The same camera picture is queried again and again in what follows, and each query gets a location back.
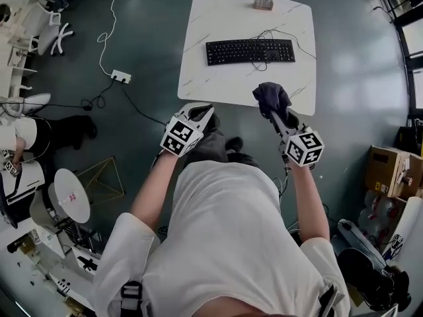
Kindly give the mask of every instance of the power strip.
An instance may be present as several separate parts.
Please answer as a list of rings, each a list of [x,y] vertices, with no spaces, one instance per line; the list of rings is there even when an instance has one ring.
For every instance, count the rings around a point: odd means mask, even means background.
[[[131,81],[131,75],[126,74],[121,71],[113,70],[113,73],[110,76],[112,79],[115,79],[116,81],[123,82],[128,84]]]

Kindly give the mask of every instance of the white t-shirt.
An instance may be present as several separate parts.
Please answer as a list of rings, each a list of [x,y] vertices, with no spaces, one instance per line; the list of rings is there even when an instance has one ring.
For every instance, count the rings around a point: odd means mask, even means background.
[[[25,149],[30,149],[37,137],[35,120],[23,116],[8,123],[7,119],[0,118],[0,149],[15,151],[16,136],[25,140]]]
[[[267,314],[317,316],[332,284],[335,316],[350,310],[330,243],[312,238],[299,248],[282,221],[276,186],[238,163],[186,167],[162,245],[134,216],[118,218],[95,277],[98,317],[119,316],[120,288],[129,280],[142,280],[154,317],[191,316],[222,296]]]

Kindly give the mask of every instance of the gray floor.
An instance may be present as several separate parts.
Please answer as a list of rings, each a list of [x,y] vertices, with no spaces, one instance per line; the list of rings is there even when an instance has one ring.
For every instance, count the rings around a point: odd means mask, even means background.
[[[322,200],[334,219],[355,218],[362,207],[364,167],[370,145],[390,145],[406,122],[408,98],[397,34],[387,15],[372,11],[376,0],[293,0],[312,8],[317,51],[317,105],[302,117],[319,131],[326,149],[313,171]],[[52,102],[79,104],[110,84],[98,67],[101,32],[109,32],[110,0],[78,0],[62,14],[77,35],[64,43],[64,57],[34,60],[39,72],[30,78],[34,92],[50,92]],[[103,65],[132,74],[126,90],[145,112],[166,122],[184,101],[176,95],[191,0],[116,0],[118,22],[108,41]],[[126,197],[93,207],[90,224],[110,233],[117,216],[127,211],[159,150],[163,128],[142,118],[115,85],[106,93],[106,108],[94,109],[95,141],[80,151],[65,149],[57,164],[81,170],[116,157]],[[278,137],[256,108],[215,104],[222,131],[245,140],[269,177],[284,177]],[[46,118],[84,111],[46,108]],[[170,215],[168,196],[163,224]],[[286,225],[295,220],[292,179],[282,200]]]

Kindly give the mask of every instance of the marble table top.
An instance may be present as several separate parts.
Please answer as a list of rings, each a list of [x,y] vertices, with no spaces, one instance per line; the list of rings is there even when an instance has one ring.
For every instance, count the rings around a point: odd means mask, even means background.
[[[258,71],[251,63],[207,66],[206,42],[249,39],[266,29],[295,35],[312,55],[315,35],[311,8],[290,0],[274,0],[272,11],[253,9],[254,0],[192,0],[180,69],[178,97],[187,100],[258,106],[252,91],[263,82],[281,84],[291,109],[313,115],[316,101],[316,59],[302,52],[293,36],[273,32],[293,42],[295,63],[269,63]],[[256,63],[259,69],[265,63]]]

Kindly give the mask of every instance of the black keyboard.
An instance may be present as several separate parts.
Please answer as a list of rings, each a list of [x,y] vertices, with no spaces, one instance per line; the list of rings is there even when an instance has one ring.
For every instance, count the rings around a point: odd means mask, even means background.
[[[206,42],[209,66],[240,62],[295,62],[291,40],[228,40]]]

